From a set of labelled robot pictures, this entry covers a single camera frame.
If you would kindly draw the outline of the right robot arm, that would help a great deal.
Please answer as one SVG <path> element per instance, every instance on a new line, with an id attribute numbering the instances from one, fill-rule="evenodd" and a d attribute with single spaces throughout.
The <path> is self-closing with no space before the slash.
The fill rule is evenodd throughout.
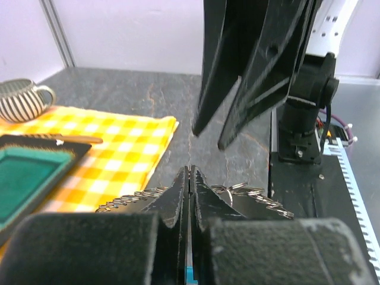
<path id="1" fill-rule="evenodd" d="M 204 1 L 202 80 L 192 132 L 206 128 L 231 88 L 238 90 L 218 139 L 226 149 L 250 123 L 280 109 L 280 160 L 318 164 L 327 134 L 315 136 L 321 109 L 337 91 L 337 53 L 307 50 L 321 1 Z"/>

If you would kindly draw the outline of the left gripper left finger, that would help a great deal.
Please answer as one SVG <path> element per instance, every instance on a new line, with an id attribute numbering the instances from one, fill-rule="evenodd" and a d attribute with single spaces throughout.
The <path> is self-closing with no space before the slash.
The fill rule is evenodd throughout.
<path id="1" fill-rule="evenodd" d="M 42 213 L 15 229 L 2 284 L 185 284 L 189 169 L 132 213 Z"/>

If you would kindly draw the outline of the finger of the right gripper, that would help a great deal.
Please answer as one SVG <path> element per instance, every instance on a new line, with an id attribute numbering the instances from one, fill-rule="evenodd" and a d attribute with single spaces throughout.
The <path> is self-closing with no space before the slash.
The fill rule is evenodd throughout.
<path id="1" fill-rule="evenodd" d="M 199 136 L 243 75 L 259 39 L 268 1 L 204 1 L 201 91 L 192 124 Z"/>
<path id="2" fill-rule="evenodd" d="M 244 1 L 239 23 L 240 86 L 218 140 L 225 150 L 253 119 L 283 103 L 303 63 L 312 24 L 314 1 Z"/>

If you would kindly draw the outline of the large keyring organiser with rings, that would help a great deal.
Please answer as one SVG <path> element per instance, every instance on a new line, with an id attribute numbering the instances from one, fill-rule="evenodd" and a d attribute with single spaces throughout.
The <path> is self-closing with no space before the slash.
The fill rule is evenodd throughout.
<path id="1" fill-rule="evenodd" d="M 109 213 L 111 211 L 127 212 L 141 211 L 143 208 L 153 202 L 168 190 L 166 186 L 145 189 L 143 191 L 134 192 L 132 195 L 123 195 L 116 197 L 112 201 L 101 204 L 96 209 L 97 213 Z M 232 186 L 212 185 L 211 190 L 225 200 L 230 206 L 237 207 L 240 197 L 248 197 L 250 200 L 262 204 L 266 210 L 275 212 L 276 217 L 284 217 L 293 219 L 294 214 L 286 210 L 283 205 L 271 198 L 263 195 L 262 188 L 248 186 L 246 182 L 238 183 Z"/>

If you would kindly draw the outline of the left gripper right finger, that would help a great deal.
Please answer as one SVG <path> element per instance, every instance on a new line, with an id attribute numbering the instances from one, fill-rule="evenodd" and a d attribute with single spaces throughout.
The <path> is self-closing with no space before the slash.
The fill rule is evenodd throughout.
<path id="1" fill-rule="evenodd" d="M 375 284 L 351 229 L 336 218 L 286 218 L 255 201 L 248 218 L 189 175 L 192 260 L 199 284 Z"/>

